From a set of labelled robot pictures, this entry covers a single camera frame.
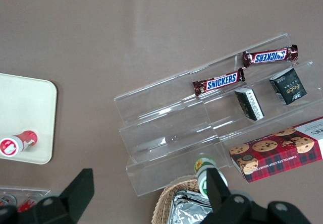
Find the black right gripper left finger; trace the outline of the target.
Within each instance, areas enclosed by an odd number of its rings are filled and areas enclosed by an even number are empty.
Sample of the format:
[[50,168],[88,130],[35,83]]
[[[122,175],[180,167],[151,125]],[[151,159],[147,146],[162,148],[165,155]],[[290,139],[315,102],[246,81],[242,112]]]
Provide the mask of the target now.
[[59,196],[48,196],[32,208],[33,222],[77,223],[93,195],[93,170],[83,169]]

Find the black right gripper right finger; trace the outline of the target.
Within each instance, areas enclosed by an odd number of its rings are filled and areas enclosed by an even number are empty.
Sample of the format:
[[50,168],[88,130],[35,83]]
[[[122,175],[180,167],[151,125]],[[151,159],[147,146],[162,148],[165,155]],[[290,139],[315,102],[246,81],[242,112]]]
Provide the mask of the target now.
[[207,169],[206,180],[212,212],[202,223],[268,223],[266,209],[241,191],[232,193],[216,169]]

